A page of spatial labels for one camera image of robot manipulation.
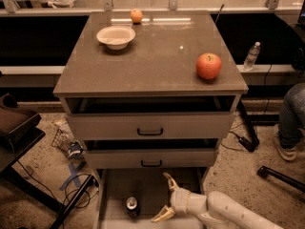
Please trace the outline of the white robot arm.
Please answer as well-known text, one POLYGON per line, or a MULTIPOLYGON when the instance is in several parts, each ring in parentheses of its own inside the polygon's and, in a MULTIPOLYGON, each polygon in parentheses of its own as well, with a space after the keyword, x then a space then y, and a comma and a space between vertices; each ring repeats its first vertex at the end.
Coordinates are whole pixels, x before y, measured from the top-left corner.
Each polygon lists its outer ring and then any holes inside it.
POLYGON ((175 215, 184 215, 195 217, 209 229, 225 229, 229 222, 241 229, 284 229, 221 192, 199 195, 179 187, 169 173, 164 173, 164 177, 172 192, 170 205, 165 205, 151 222, 157 223, 175 215))

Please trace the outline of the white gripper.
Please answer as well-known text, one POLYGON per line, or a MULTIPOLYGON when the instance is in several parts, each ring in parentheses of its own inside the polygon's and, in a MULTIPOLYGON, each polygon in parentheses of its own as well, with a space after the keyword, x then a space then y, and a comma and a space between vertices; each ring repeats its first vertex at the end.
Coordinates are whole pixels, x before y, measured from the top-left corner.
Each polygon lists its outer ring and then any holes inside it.
POLYGON ((207 197, 193 193, 184 188, 179 188, 173 177, 164 172, 163 176, 168 181, 172 192, 170 203, 172 207, 164 205, 159 213, 151 219, 151 222, 158 223, 172 218, 175 213, 178 215, 196 216, 207 211, 207 197))

